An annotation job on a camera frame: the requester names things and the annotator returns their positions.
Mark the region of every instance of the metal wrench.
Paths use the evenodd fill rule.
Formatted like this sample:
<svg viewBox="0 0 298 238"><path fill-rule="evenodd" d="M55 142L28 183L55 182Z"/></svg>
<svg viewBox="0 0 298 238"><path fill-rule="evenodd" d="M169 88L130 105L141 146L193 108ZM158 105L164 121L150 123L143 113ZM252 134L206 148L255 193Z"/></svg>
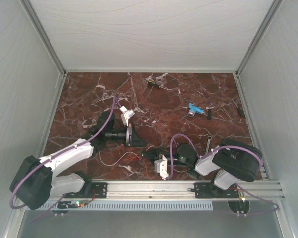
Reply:
<svg viewBox="0 0 298 238"><path fill-rule="evenodd" d="M207 154L208 151L209 151L209 145L210 145L210 141L211 141L211 140L212 140L212 137L209 136L209 137L207 138L207 146L206 146L206 153L205 153L205 154Z"/></svg>

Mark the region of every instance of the red marble surface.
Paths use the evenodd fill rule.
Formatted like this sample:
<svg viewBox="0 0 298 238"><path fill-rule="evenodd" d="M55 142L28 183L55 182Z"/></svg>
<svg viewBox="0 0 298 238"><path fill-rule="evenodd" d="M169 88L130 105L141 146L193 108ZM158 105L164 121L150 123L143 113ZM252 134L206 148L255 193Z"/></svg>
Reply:
<svg viewBox="0 0 298 238"><path fill-rule="evenodd" d="M153 80L168 90L147 86ZM64 84L57 107L45 155L53 153L73 142L95 125L101 112L111 108L113 96L128 109L134 109L131 122L139 136L148 145L168 146L172 135L183 133L204 154L207 137L212 136L211 148L222 138L229 137L251 144L246 120L236 110L232 99L240 105L232 74L195 73L70 73ZM209 100L214 106L213 119L196 114L189 117L188 103L205 109ZM120 118L119 109L115 109ZM176 143L186 142L178 137ZM102 160L113 164L118 160L118 145L109 143L101 152ZM120 153L133 151L139 156L142 148L120 147ZM146 159L132 158L127 154L115 166L106 166L99 155L83 160L62 174L81 170L93 179L148 180L160 179ZM210 180L212 175L201 178ZM175 171L172 180L191 180L186 173Z"/></svg>

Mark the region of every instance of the black handle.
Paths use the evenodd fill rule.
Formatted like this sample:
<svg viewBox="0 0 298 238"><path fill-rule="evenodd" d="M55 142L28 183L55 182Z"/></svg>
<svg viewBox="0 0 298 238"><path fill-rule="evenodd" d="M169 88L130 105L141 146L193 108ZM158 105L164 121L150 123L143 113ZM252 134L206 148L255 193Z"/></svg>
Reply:
<svg viewBox="0 0 298 238"><path fill-rule="evenodd" d="M208 109L207 119L212 120L212 109L211 108Z"/></svg>
<svg viewBox="0 0 298 238"><path fill-rule="evenodd" d="M160 87L159 84L154 83L154 82L151 82L151 81L148 81L148 82L147 82L147 85L152 86L152 87L156 87L156 88L159 88L159 87Z"/></svg>
<svg viewBox="0 0 298 238"><path fill-rule="evenodd" d="M238 112L239 112L239 115L242 117L242 118L246 118L245 117L245 114L243 112L243 110L241 108L237 108Z"/></svg>

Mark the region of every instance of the white bracket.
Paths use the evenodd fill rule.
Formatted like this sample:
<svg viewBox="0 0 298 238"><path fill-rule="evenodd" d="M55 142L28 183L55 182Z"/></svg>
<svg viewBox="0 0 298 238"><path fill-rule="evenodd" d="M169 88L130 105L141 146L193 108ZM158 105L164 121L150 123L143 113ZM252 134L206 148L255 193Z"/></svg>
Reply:
<svg viewBox="0 0 298 238"><path fill-rule="evenodd" d="M162 155L162 159L154 162L154 171L158 172L163 180L166 180L169 177L167 168L168 159L164 155Z"/></svg>
<svg viewBox="0 0 298 238"><path fill-rule="evenodd" d="M121 116L121 120L124 123L124 126L128 126L128 120L129 120L129 118L131 118L135 114L134 110L132 110L132 109L127 110L127 108L125 108L124 106L122 106L120 108L120 111L123 113L120 116Z"/></svg>

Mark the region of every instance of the blue plastic part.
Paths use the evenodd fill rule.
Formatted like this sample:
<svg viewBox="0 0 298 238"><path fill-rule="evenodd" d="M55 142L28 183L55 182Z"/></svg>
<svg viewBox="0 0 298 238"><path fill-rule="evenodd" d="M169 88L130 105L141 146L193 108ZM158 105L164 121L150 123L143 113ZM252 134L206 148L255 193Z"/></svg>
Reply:
<svg viewBox="0 0 298 238"><path fill-rule="evenodd" d="M204 114L204 110L198 107L193 106L192 103L189 103L189 116L194 116L195 113Z"/></svg>

